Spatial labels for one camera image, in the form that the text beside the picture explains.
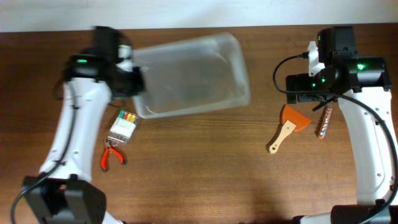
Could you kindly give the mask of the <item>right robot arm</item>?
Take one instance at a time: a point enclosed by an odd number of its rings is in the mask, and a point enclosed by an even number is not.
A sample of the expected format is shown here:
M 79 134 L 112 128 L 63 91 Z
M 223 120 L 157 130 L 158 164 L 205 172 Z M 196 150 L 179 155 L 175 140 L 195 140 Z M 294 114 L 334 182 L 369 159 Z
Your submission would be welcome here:
M 354 155 L 357 203 L 293 223 L 397 223 L 397 139 L 385 60 L 359 56 L 351 26 L 321 30 L 307 56 L 308 73 L 285 79 L 287 102 L 317 101 L 317 109 L 338 102 Z

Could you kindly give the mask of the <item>clear case of coloured bits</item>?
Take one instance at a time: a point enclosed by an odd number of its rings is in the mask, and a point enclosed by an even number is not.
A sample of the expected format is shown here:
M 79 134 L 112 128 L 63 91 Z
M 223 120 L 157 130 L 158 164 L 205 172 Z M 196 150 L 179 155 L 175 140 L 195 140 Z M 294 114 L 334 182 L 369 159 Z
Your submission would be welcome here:
M 107 139 L 111 145 L 127 144 L 131 139 L 140 117 L 132 112 L 121 110 L 109 130 Z

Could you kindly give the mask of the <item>orange scraper with wooden handle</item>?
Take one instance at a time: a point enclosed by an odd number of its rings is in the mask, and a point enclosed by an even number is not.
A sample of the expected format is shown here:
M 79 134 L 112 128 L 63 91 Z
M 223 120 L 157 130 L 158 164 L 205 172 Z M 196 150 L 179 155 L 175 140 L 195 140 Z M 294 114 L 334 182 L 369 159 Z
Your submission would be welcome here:
M 280 114 L 280 127 L 268 143 L 269 153 L 275 154 L 287 136 L 305 129 L 310 123 L 311 120 L 308 117 L 291 106 L 284 105 Z

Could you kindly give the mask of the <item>clear plastic container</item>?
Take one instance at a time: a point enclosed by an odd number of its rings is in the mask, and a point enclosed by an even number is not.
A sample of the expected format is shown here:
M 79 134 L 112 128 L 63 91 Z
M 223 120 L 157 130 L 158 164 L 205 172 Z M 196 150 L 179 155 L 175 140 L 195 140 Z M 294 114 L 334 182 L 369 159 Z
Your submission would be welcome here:
M 248 73 L 230 33 L 137 49 L 145 90 L 133 96 L 144 119 L 224 110 L 250 103 Z

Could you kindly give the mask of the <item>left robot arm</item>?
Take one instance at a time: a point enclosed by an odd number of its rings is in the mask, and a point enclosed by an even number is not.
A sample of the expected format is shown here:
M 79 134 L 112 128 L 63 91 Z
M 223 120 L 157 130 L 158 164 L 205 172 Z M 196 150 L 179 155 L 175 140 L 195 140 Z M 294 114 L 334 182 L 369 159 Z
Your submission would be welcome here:
M 119 223 L 106 210 L 106 196 L 91 184 L 101 121 L 109 103 L 145 90 L 132 61 L 129 39 L 111 27 L 93 30 L 93 45 L 72 55 L 62 72 L 63 105 L 55 138 L 36 177 L 25 177 L 11 205 L 26 200 L 39 223 Z

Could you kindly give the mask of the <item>orange socket rail with sockets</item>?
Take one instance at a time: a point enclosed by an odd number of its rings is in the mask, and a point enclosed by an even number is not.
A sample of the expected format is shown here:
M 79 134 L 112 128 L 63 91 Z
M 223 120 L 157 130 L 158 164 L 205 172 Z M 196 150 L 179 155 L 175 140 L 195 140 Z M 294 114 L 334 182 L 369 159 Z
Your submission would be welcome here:
M 322 124 L 321 124 L 319 132 L 318 132 L 319 139 L 324 139 L 326 136 L 326 131 L 327 131 L 327 128 L 328 128 L 328 125 L 330 122 L 332 112 L 333 112 L 333 108 L 331 106 L 327 106 L 324 109 Z

